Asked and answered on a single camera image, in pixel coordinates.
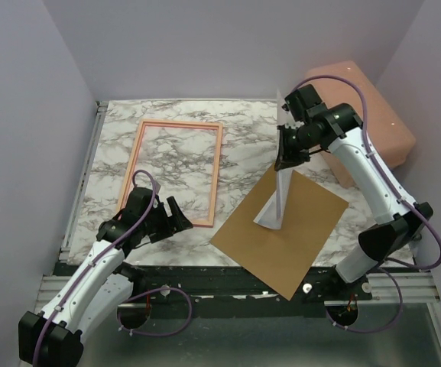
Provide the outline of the landscape photo print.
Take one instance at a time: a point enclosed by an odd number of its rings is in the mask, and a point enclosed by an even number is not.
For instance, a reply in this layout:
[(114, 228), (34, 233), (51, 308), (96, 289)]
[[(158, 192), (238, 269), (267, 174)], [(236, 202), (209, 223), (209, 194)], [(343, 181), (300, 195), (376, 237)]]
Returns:
[[(284, 98), (277, 91), (277, 151), (281, 150), (280, 127), (287, 122), (287, 113), (282, 109)], [(275, 171), (275, 191), (257, 214), (254, 222), (267, 229), (279, 230), (282, 227), (284, 211), (287, 203), (287, 195), (290, 187), (292, 168)]]

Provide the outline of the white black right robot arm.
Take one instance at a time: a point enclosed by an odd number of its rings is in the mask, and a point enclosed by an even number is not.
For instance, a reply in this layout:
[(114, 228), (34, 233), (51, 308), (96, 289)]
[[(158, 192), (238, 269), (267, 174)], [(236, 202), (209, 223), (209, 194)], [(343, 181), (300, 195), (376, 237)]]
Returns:
[(428, 225), (433, 209), (427, 202), (417, 202), (401, 186), (371, 146), (364, 121), (349, 104), (329, 108), (323, 102), (299, 106), (285, 102), (281, 111), (301, 125), (294, 128), (283, 120), (277, 126), (275, 222), (282, 221), (292, 170), (309, 161), (310, 150), (315, 147), (343, 163), (375, 220), (359, 234), (355, 249), (335, 266), (336, 275), (327, 281), (329, 294), (342, 300), (353, 293), (355, 281), (419, 234)]

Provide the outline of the pink wooden picture frame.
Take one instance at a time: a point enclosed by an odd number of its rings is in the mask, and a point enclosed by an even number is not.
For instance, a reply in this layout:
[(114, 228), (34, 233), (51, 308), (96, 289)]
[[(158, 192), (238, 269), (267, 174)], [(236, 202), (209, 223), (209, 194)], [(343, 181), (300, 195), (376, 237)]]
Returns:
[(118, 197), (117, 209), (133, 188), (139, 169), (151, 172), (163, 195), (176, 197), (197, 227), (213, 227), (223, 124), (142, 119)]

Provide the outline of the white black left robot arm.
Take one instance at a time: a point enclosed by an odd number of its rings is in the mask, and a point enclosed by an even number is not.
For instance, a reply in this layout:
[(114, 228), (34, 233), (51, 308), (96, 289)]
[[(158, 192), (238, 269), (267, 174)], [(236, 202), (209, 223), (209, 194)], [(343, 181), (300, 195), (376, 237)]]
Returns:
[(192, 229), (174, 197), (160, 201), (134, 189), (123, 209), (103, 222), (89, 254), (57, 295), (18, 323), (20, 360), (34, 366), (75, 366), (86, 337), (124, 301), (150, 293), (145, 272), (125, 262), (143, 238), (151, 242)]

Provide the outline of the brown cardboard backing board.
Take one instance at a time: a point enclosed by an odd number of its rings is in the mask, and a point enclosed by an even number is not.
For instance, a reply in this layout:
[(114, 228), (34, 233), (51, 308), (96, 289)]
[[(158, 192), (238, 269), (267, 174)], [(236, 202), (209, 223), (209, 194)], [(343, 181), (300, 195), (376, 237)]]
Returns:
[(274, 191), (275, 171), (269, 167), (211, 243), (290, 300), (349, 203), (295, 172), (282, 226), (267, 229), (254, 219)]

